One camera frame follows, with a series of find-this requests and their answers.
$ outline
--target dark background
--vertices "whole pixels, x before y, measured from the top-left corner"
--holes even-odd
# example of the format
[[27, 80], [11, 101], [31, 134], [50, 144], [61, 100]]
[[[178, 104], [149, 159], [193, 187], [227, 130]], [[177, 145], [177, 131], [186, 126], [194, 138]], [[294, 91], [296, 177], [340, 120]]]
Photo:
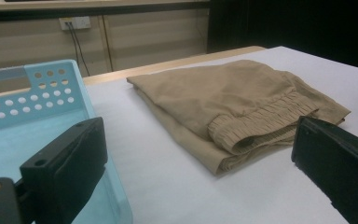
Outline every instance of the dark background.
[[208, 52], [252, 45], [358, 67], [358, 0], [211, 0]]

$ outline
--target white paper sheet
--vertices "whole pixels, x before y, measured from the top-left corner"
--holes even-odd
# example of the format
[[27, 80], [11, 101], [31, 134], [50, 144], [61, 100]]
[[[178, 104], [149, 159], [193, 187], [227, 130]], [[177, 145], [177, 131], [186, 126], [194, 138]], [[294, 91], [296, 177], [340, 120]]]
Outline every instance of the white paper sheet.
[[[358, 68], [283, 47], [192, 66], [249, 59], [301, 77], [352, 112], [341, 124], [358, 136]], [[178, 146], [125, 79], [88, 86], [134, 223], [347, 223], [329, 199], [276, 151], [213, 176]]]

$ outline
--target light blue plastic basket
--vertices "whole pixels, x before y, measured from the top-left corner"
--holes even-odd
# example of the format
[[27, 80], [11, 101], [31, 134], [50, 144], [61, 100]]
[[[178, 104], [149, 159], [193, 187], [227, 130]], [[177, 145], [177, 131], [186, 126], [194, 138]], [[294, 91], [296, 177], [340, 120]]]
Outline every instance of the light blue plastic basket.
[[[95, 118], [72, 60], [0, 69], [0, 80], [28, 77], [31, 89], [0, 96], [0, 177], [21, 178], [19, 167], [72, 125]], [[132, 223], [116, 168], [106, 172], [74, 223]]]

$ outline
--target beige pants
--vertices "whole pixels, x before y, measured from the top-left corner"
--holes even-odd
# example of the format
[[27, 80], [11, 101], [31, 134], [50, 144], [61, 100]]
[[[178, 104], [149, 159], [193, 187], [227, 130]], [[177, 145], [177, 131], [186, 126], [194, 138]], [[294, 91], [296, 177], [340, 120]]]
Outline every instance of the beige pants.
[[128, 81], [173, 139], [214, 174], [290, 144], [299, 116], [338, 124], [350, 113], [299, 77], [253, 61]]

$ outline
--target perforated basket side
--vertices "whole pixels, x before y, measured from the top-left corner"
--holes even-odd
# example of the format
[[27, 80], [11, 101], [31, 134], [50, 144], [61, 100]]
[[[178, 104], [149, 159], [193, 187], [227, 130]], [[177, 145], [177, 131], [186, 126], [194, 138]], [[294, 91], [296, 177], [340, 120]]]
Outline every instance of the perforated basket side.
[[31, 89], [0, 96], [0, 129], [85, 109], [82, 96], [85, 88], [75, 61], [24, 65], [23, 71]]

